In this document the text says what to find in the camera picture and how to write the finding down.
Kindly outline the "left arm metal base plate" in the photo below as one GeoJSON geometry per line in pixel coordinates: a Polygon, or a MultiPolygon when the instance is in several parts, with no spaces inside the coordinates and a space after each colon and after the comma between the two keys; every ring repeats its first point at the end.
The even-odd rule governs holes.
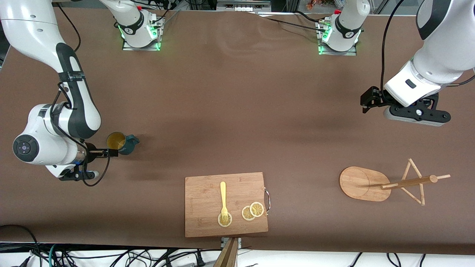
{"type": "Polygon", "coordinates": [[[318,52],[320,55],[356,56],[356,43],[361,29],[357,32],[341,32],[330,17],[315,22],[318,52]]]}

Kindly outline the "yellow plastic fork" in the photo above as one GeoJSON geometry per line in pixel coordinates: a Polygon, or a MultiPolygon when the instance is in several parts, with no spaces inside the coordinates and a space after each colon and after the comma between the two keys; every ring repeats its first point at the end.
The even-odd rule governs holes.
{"type": "Polygon", "coordinates": [[[220,214],[222,216],[226,216],[227,213],[228,213],[227,202],[226,202],[226,199],[227,199],[227,185],[224,181],[221,181],[219,186],[220,186],[221,204],[222,204],[220,214]]]}

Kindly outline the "brown table cover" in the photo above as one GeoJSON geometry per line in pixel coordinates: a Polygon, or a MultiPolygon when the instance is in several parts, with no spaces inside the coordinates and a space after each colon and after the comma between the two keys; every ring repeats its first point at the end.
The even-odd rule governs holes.
{"type": "Polygon", "coordinates": [[[356,56],[318,54],[309,29],[239,12],[181,11],[161,51],[123,51],[108,10],[66,8],[102,125],[139,137],[94,187],[59,181],[19,161],[12,143],[35,105],[52,103],[58,75],[10,48],[0,70],[0,225],[39,242],[219,247],[186,238],[186,177],[262,172],[269,230],[243,238],[254,250],[475,255],[475,81],[444,89],[441,127],[363,114],[360,96],[380,83],[386,16],[365,20],[356,56]],[[400,181],[411,158],[426,204],[401,190],[382,202],[339,186],[350,166],[400,181]]]}

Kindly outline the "wooden cup rack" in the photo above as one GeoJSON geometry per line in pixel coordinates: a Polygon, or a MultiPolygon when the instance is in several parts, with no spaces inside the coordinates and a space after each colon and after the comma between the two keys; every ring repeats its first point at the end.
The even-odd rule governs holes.
{"type": "Polygon", "coordinates": [[[401,190],[421,206],[426,204],[425,184],[436,184],[451,175],[423,176],[414,161],[409,158],[400,181],[390,182],[389,178],[373,169],[350,166],[339,175],[342,192],[356,200],[382,202],[389,198],[392,191],[401,190]]]}

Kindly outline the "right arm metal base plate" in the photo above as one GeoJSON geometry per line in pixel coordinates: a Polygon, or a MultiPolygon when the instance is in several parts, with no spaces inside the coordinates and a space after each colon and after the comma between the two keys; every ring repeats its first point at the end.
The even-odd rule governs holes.
{"type": "Polygon", "coordinates": [[[157,22],[149,27],[148,32],[152,35],[153,40],[145,47],[132,47],[130,46],[125,39],[122,43],[122,50],[124,51],[160,51],[161,50],[161,41],[163,37],[164,29],[164,17],[160,17],[157,22]]]}

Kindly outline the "wooden beam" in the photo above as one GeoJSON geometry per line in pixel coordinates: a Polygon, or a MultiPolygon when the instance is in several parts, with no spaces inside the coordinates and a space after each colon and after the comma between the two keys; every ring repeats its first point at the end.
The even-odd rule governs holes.
{"type": "Polygon", "coordinates": [[[239,246],[239,238],[228,238],[213,267],[236,267],[239,246]]]}

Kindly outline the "wooden cutting board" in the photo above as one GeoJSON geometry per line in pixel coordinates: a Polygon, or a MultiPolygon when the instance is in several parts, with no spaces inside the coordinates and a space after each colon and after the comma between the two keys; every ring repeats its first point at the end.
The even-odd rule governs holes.
{"type": "Polygon", "coordinates": [[[265,207],[263,173],[208,175],[185,178],[185,237],[244,237],[267,232],[266,208],[261,217],[247,221],[242,217],[244,206],[260,202],[265,207]],[[227,209],[232,223],[221,227],[220,182],[227,185],[227,209]]]}

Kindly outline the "teal cup yellow inside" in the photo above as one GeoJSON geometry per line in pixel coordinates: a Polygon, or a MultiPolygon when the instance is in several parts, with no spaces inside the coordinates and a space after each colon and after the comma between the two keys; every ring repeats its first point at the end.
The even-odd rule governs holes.
{"type": "Polygon", "coordinates": [[[122,132],[112,132],[106,140],[109,149],[117,150],[119,154],[131,154],[135,146],[140,143],[139,138],[134,135],[125,135],[122,132]]]}

